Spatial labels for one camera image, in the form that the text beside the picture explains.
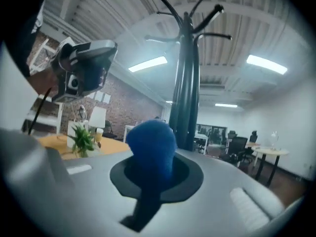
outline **white lampshade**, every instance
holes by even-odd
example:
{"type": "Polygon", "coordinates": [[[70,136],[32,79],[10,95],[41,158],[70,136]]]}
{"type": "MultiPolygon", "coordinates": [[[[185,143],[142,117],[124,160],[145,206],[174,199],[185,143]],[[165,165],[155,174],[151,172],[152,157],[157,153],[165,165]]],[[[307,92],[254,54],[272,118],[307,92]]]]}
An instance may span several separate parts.
{"type": "Polygon", "coordinates": [[[95,106],[89,120],[89,126],[104,128],[106,112],[107,109],[95,106]]]}

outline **ceiling light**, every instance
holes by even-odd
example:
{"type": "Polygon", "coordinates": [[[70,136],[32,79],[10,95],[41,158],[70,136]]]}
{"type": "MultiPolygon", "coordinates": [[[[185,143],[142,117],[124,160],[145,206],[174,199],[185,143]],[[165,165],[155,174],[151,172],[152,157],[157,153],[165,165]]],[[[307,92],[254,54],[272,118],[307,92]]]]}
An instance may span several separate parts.
{"type": "Polygon", "coordinates": [[[166,64],[166,63],[167,63],[166,58],[164,56],[161,56],[161,57],[149,60],[149,61],[145,61],[145,62],[140,63],[138,65],[135,65],[133,67],[130,67],[129,70],[131,72],[135,72],[135,71],[139,71],[139,70],[142,70],[142,69],[147,69],[147,68],[150,68],[150,67],[154,67],[154,66],[157,66],[157,65],[166,64]]]}
{"type": "Polygon", "coordinates": [[[256,66],[260,66],[266,69],[270,69],[274,72],[277,72],[281,75],[284,75],[284,73],[287,71],[287,68],[284,66],[281,66],[278,63],[275,63],[273,61],[269,61],[267,59],[258,57],[258,56],[254,56],[254,55],[249,55],[248,59],[247,59],[247,63],[252,64],[252,65],[256,65],[256,66]]]}
{"type": "Polygon", "coordinates": [[[238,107],[238,105],[227,105],[227,104],[215,104],[215,106],[230,107],[230,108],[237,108],[238,107]]]}

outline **gray plastic surface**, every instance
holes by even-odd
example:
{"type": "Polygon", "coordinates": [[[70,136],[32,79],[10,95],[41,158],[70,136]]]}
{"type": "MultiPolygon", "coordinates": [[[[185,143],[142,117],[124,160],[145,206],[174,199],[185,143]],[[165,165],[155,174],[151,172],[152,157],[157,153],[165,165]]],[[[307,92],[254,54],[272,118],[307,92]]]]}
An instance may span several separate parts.
{"type": "Polygon", "coordinates": [[[270,190],[236,167],[177,150],[200,165],[202,186],[187,201],[163,204],[149,224],[135,233],[119,221],[133,213],[136,200],[121,196],[109,177],[111,168],[131,156],[131,151],[64,161],[66,167],[89,164],[92,169],[71,175],[74,185],[60,185],[63,178],[52,171],[63,169],[63,164],[48,157],[35,139],[0,130],[0,142],[1,167],[7,166],[2,174],[9,188],[34,222],[46,230],[52,228],[50,233],[56,236],[245,236],[248,232],[230,197],[236,187],[243,188],[270,219],[284,210],[270,190]]]}

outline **potted plant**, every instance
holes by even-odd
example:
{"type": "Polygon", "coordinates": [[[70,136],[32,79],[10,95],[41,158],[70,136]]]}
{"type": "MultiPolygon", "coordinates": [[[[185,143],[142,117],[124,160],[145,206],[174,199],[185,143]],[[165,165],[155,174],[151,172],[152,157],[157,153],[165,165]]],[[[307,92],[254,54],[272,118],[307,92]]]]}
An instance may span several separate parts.
{"type": "Polygon", "coordinates": [[[94,150],[93,137],[90,132],[80,125],[73,127],[73,130],[75,131],[75,136],[68,135],[75,141],[72,148],[73,153],[76,154],[78,152],[82,158],[88,157],[87,150],[94,150]]]}

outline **floor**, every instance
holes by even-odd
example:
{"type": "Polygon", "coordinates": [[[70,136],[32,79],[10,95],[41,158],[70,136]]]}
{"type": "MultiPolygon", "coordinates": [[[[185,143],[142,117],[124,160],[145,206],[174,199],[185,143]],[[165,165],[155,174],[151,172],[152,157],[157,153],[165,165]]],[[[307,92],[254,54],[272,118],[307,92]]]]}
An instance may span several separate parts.
{"type": "MultiPolygon", "coordinates": [[[[218,148],[213,148],[210,145],[207,147],[207,155],[217,157],[220,155],[220,150],[218,148]]],[[[260,160],[257,161],[255,168],[253,164],[241,164],[240,169],[250,175],[255,177],[260,165],[260,160]]],[[[265,185],[269,179],[270,173],[272,172],[272,165],[265,164],[259,182],[265,185]]],[[[278,196],[278,198],[283,202],[284,206],[289,206],[292,202],[299,199],[307,190],[308,183],[305,180],[297,180],[293,175],[277,169],[273,177],[273,180],[269,186],[269,189],[278,196]]]]}

